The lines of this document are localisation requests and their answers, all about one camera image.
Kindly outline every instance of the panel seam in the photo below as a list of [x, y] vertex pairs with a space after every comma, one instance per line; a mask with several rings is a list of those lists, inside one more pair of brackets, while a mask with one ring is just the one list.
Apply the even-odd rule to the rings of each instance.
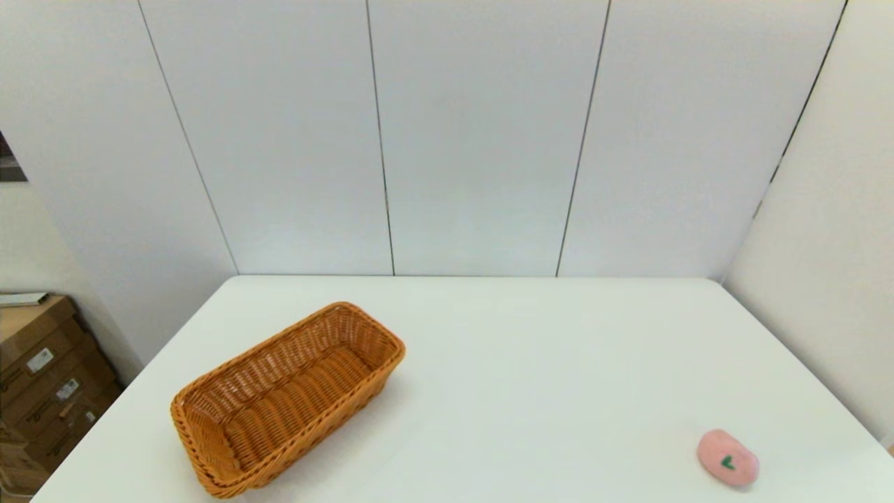
[[375, 94], [375, 123], [379, 128], [379, 159], [382, 163], [382, 187], [384, 189], [385, 195], [385, 220], [388, 223], [388, 248], [391, 251], [391, 259], [392, 259], [392, 276], [397, 276], [397, 271], [394, 267], [394, 240], [392, 239], [392, 231], [391, 231], [391, 209], [388, 206], [388, 178], [385, 175], [385, 151], [382, 142], [382, 113], [379, 111], [379, 87], [378, 82], [375, 79], [375, 54], [373, 50], [373, 22], [369, 16], [369, 0], [366, 0], [367, 5], [367, 34], [369, 35], [369, 62], [372, 64], [373, 68], [373, 93]]
[[584, 119], [584, 132], [580, 138], [580, 150], [578, 150], [578, 163], [574, 168], [574, 181], [571, 183], [571, 196], [568, 201], [568, 213], [565, 215], [565, 229], [561, 235], [561, 246], [559, 247], [559, 260], [556, 262], [556, 277], [559, 277], [561, 269], [562, 254], [565, 252], [565, 238], [568, 237], [568, 224], [571, 220], [571, 207], [574, 204], [574, 192], [578, 187], [578, 174], [580, 173], [580, 159], [584, 155], [584, 144], [586, 143], [586, 129], [590, 125], [590, 113], [593, 110], [593, 99], [596, 93], [596, 79], [599, 77], [599, 64], [603, 60], [603, 48], [605, 48], [605, 33], [609, 30], [609, 14], [611, 13], [611, 0], [605, 7], [605, 21], [603, 22], [603, 35], [599, 40], [599, 51], [596, 54], [596, 68], [593, 71], [593, 85], [590, 88], [590, 100], [586, 104], [586, 117]]
[[797, 115], [797, 120], [795, 121], [795, 127], [791, 129], [791, 134], [789, 135], [789, 140], [786, 141], [785, 149], [782, 149], [782, 155], [780, 156], [780, 162], [776, 164], [776, 169], [773, 170], [773, 175], [770, 177], [770, 183], [773, 183], [773, 179], [776, 178], [776, 174], [780, 170], [780, 165], [782, 164], [782, 159], [785, 158], [786, 152], [789, 151], [789, 145], [791, 145], [792, 139], [795, 138], [795, 132], [797, 131], [797, 126], [801, 124], [801, 117], [804, 116], [805, 110], [807, 110], [807, 103], [810, 102], [810, 97], [814, 94], [814, 88], [816, 87], [816, 82], [820, 80], [820, 73], [822, 73], [822, 67], [826, 64], [826, 58], [829, 57], [829, 51], [832, 49], [832, 42], [835, 41], [835, 36], [838, 35], [838, 28], [841, 26], [841, 19], [844, 18], [844, 11], [848, 8], [848, 0], [844, 0], [844, 4], [841, 6], [841, 13], [839, 14], [838, 22], [835, 23], [835, 30], [832, 31], [832, 36], [829, 39], [829, 45], [826, 46], [826, 52], [822, 55], [822, 61], [820, 62], [820, 67], [816, 71], [816, 76], [814, 77], [814, 83], [810, 85], [810, 90], [807, 91], [807, 99], [804, 100], [804, 106], [801, 107], [801, 113]]
[[180, 116], [180, 110], [177, 108], [177, 102], [173, 98], [173, 93], [171, 92], [171, 85], [168, 83], [167, 75], [164, 73], [164, 67], [162, 66], [162, 60], [158, 57], [158, 50], [156, 49], [156, 42], [152, 39], [152, 31], [149, 29], [149, 21], [146, 19], [146, 13], [143, 12], [143, 4], [140, 0], [137, 0], [137, 6], [139, 7], [139, 15], [143, 18], [143, 25], [146, 26], [146, 34], [149, 36], [149, 44], [152, 46], [152, 52], [156, 56], [156, 63], [158, 64], [158, 70], [162, 74], [162, 80], [164, 81], [164, 87], [168, 91], [168, 98], [171, 99], [171, 105], [173, 106], [173, 112], [177, 116], [177, 123], [180, 124], [180, 130], [183, 133], [183, 139], [186, 140], [186, 147], [190, 150], [190, 156], [192, 157], [192, 164], [196, 167], [196, 173], [198, 173], [198, 179], [202, 182], [202, 189], [205, 191], [205, 197], [208, 199], [208, 205], [211, 207], [211, 213], [215, 216], [215, 221], [217, 222], [217, 228], [221, 231], [221, 237], [223, 238], [223, 245], [226, 247], [227, 253], [230, 255], [230, 262], [232, 263], [232, 268], [235, 269], [236, 275], [240, 274], [239, 266], [236, 265], [236, 258], [232, 255], [232, 248], [230, 247], [230, 242], [226, 238], [226, 233], [224, 231], [224, 225], [221, 224], [221, 218], [217, 215], [217, 208], [215, 208], [215, 202], [211, 199], [211, 193], [208, 191], [208, 184], [205, 182], [205, 177], [202, 175], [202, 170], [198, 167], [198, 161], [196, 160], [196, 153], [192, 149], [192, 143], [190, 143], [190, 136], [186, 133], [186, 128], [183, 126], [183, 119]]

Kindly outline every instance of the wicker basket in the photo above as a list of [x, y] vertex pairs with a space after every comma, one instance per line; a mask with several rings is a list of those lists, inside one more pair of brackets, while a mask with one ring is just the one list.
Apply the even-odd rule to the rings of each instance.
[[335, 303], [196, 379], [171, 416], [198, 480], [218, 498], [268, 484], [377, 395], [403, 355], [387, 328]]

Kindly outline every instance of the basket rim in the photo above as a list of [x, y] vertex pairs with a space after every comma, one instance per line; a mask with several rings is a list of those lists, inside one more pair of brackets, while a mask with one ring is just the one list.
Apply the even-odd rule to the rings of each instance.
[[[193, 393], [197, 388], [200, 388], [206, 382], [214, 379], [224, 371], [229, 370], [231, 367], [238, 365], [241, 362], [244, 362], [248, 358], [251, 358], [255, 354], [267, 349], [270, 345], [274, 345], [279, 342], [279, 339], [282, 336], [285, 336], [288, 333], [296, 329], [300, 329], [303, 326], [318, 320], [332, 311], [337, 309], [348, 309], [352, 311], [354, 314], [358, 314], [363, 317], [367, 321], [371, 322], [372, 325], [379, 330], [381, 333], [386, 335], [391, 341], [397, 346], [397, 351], [389, 358], [385, 363], [383, 363], [378, 368], [372, 370], [369, 375], [367, 375], [363, 380], [361, 380], [357, 385], [355, 385], [349, 392], [345, 393], [341, 398], [339, 398], [335, 403], [327, 407], [322, 413], [320, 413], [316, 419], [300, 431], [291, 436], [288, 440], [283, 442], [283, 444], [278, 447], [276, 450], [268, 454], [264, 457], [263, 460], [258, 462], [256, 465], [252, 466], [250, 470], [243, 472], [240, 475], [235, 477], [224, 479], [219, 476], [214, 470], [211, 469], [210, 466], [206, 465], [199, 457], [198, 457], [198, 449], [196, 442], [194, 440], [194, 435], [192, 433], [192, 426], [189, 422], [186, 421], [186, 411], [184, 408], [185, 399], [188, 395]], [[187, 454], [190, 457], [190, 461], [192, 463], [193, 469], [197, 472], [197, 474], [204, 474], [206, 480], [211, 482], [216, 488], [219, 489], [230, 489], [237, 486], [248, 486], [252, 482], [256, 481], [265, 471], [265, 469], [273, 463], [275, 460], [279, 459], [284, 453], [289, 452], [295, 445], [301, 441], [304, 437], [308, 435], [310, 431], [312, 431], [316, 426], [322, 423], [326, 418], [331, 416], [333, 413], [336, 413], [341, 407], [343, 407], [352, 397], [354, 397], [358, 392], [362, 389], [370, 386], [371, 382], [380, 378], [382, 374], [387, 374], [393, 371], [393, 369], [397, 366], [398, 363], [403, 359], [404, 354], [406, 353], [406, 346], [403, 344], [397, 336], [395, 336], [391, 330], [386, 328], [384, 325], [379, 323], [372, 316], [367, 314], [365, 311], [360, 309], [357, 305], [349, 302], [337, 302], [326, 305], [325, 307], [315, 311], [311, 315], [307, 316], [303, 320], [299, 320], [298, 322], [290, 325], [287, 328], [284, 328], [277, 334], [269, 337], [267, 340], [261, 342], [254, 347], [251, 347], [248, 351], [239, 354], [230, 360], [222, 363], [211, 371], [199, 376], [195, 380], [193, 380], [190, 384], [186, 385], [180, 392], [174, 396], [173, 401], [171, 402], [171, 416], [173, 418], [174, 427], [176, 428], [183, 446], [186, 448]]]

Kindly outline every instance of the pink toy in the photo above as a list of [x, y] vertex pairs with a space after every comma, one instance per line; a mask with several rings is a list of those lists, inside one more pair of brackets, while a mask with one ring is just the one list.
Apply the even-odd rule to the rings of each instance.
[[704, 469], [724, 483], [741, 487], [757, 480], [757, 456], [726, 431], [705, 433], [696, 452]]

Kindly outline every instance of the wall panel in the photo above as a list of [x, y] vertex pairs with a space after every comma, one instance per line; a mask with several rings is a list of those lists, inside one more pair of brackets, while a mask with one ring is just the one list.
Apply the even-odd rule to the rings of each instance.
[[726, 286], [894, 442], [894, 3], [851, 0]]
[[720, 277], [841, 6], [612, 3], [560, 274]]
[[369, 2], [397, 274], [555, 274], [606, 5]]
[[392, 274], [363, 0], [143, 0], [240, 273]]

